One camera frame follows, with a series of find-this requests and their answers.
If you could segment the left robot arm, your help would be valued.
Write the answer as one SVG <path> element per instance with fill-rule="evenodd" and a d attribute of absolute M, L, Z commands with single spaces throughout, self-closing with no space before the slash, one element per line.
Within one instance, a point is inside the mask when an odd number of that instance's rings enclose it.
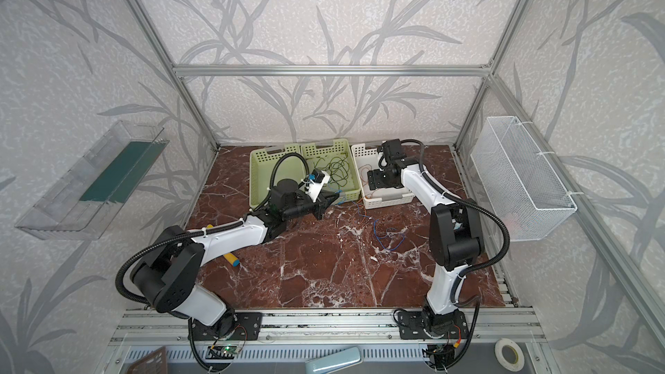
<path fill-rule="evenodd" d="M 273 241 L 293 219 L 322 219 L 338 198 L 339 192 L 325 190 L 323 183 L 283 179 L 269 190 L 264 204 L 235 222 L 201 230 L 167 228 L 154 244 L 121 265 L 115 287 L 124 298 L 159 313 L 226 329 L 234 324 L 234 311 L 197 283 L 200 268 L 228 253 Z"/>

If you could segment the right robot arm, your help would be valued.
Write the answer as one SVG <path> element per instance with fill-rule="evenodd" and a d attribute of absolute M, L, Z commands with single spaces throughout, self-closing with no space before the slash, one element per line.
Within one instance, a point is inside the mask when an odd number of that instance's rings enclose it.
<path fill-rule="evenodd" d="M 431 288 L 422 311 L 424 333 L 441 338 L 453 327 L 462 327 L 460 293 L 466 276 L 490 268 L 508 253 L 510 234 L 495 213 L 472 199 L 449 192 L 428 172 L 425 147 L 419 140 L 386 140 L 378 149 L 379 167 L 367 173 L 372 190 L 405 188 L 429 212 L 429 251 L 436 262 Z M 486 216 L 500 230 L 502 247 L 484 262 L 481 218 Z"/>

